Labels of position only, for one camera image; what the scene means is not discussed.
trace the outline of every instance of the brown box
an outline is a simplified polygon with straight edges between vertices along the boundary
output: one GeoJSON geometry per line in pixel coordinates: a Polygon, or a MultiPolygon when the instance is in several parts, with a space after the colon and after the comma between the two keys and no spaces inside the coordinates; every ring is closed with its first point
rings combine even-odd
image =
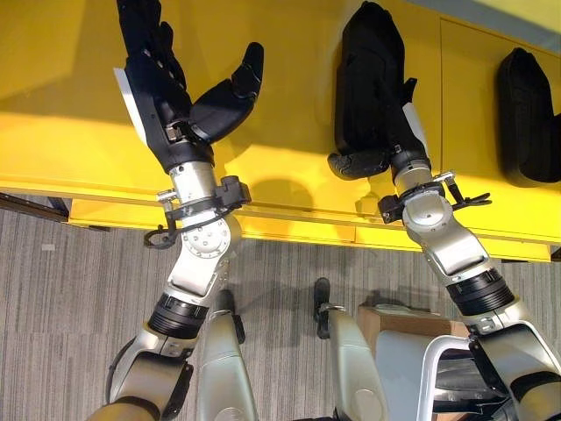
{"type": "MultiPolygon", "coordinates": [[[[466,338],[468,331],[461,322],[448,320],[437,314],[410,310],[405,307],[384,306],[374,308],[359,306],[357,320],[370,349],[375,350],[376,339],[382,331],[413,333],[424,336],[453,335],[466,338]]],[[[433,421],[459,421],[463,414],[439,414],[433,421]]]]}

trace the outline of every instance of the black clamp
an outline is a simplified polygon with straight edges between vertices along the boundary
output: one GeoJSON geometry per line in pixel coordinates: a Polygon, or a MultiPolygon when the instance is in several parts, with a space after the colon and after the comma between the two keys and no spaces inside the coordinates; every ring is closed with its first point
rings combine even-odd
{"type": "Polygon", "coordinates": [[[454,176],[455,175],[452,172],[437,175],[432,182],[415,186],[414,188],[402,193],[401,196],[391,195],[382,197],[378,201],[378,209],[380,210],[380,215],[382,216],[384,224],[391,224],[394,221],[401,220],[403,218],[405,202],[412,196],[416,196],[427,191],[436,191],[440,196],[445,197],[442,182],[445,182],[448,191],[450,191],[452,197],[454,197],[454,200],[456,201],[452,205],[453,211],[458,211],[468,206],[481,206],[492,202],[491,200],[488,200],[491,193],[484,193],[483,195],[473,198],[463,197],[454,180],[454,176]]]}
{"type": "Polygon", "coordinates": [[[148,248],[156,248],[163,250],[175,244],[177,236],[184,233],[201,228],[205,225],[212,224],[219,219],[224,218],[235,209],[241,208],[242,205],[251,202],[252,198],[247,185],[242,183],[236,175],[228,175],[221,180],[222,185],[216,186],[215,195],[203,199],[199,202],[185,203],[176,209],[166,210],[167,228],[158,225],[157,230],[150,231],[144,236],[144,245],[148,248]],[[214,211],[215,216],[206,221],[184,226],[177,229],[177,221],[183,218],[196,215],[203,211],[214,211]],[[151,238],[155,235],[165,234],[160,242],[153,243],[151,238]]]}

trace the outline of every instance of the white tag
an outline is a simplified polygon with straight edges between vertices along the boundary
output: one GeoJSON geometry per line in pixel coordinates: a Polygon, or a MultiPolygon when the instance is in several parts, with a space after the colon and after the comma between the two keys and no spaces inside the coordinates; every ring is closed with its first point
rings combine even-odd
{"type": "Polygon", "coordinates": [[[126,109],[129,111],[129,116],[131,116],[132,125],[134,125],[140,140],[142,143],[146,144],[146,132],[144,126],[142,125],[142,118],[140,118],[140,113],[138,112],[137,103],[134,101],[134,96],[132,95],[131,85],[129,84],[129,79],[126,77],[126,73],[121,68],[113,68],[115,72],[115,77],[117,78],[117,83],[121,89],[121,95],[123,96],[126,109]]]}

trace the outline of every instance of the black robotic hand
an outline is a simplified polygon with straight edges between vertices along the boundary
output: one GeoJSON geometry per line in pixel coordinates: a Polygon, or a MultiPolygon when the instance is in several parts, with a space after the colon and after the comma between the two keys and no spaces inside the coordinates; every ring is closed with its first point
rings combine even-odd
{"type": "Polygon", "coordinates": [[[128,53],[124,71],[150,147],[166,172],[189,161],[213,162],[210,145],[238,127],[253,109],[264,51],[252,42],[231,76],[195,103],[172,51],[174,32],[160,22],[159,0],[117,0],[128,53]]]}

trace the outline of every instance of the yellow table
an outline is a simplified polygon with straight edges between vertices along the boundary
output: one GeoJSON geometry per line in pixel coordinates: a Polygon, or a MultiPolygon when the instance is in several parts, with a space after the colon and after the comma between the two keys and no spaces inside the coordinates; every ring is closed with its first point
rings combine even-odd
{"type": "MultiPolygon", "coordinates": [[[[0,190],[74,198],[71,224],[153,228],[155,193],[170,181],[132,129],[112,68],[126,56],[113,2],[4,2],[0,14],[0,190]]],[[[163,2],[175,51],[197,98],[237,66],[247,42],[266,49],[253,114],[215,146],[217,177],[239,175],[253,202],[238,212],[246,237],[417,249],[376,209],[390,174],[338,180],[335,71],[344,24],[360,1],[163,2]]],[[[530,50],[561,109],[561,58],[405,3],[382,1],[407,48],[406,76],[435,172],[453,168],[466,196],[494,204],[457,213],[492,255],[548,260],[561,243],[561,183],[519,189],[497,165],[494,72],[515,46],[530,50]]]]}

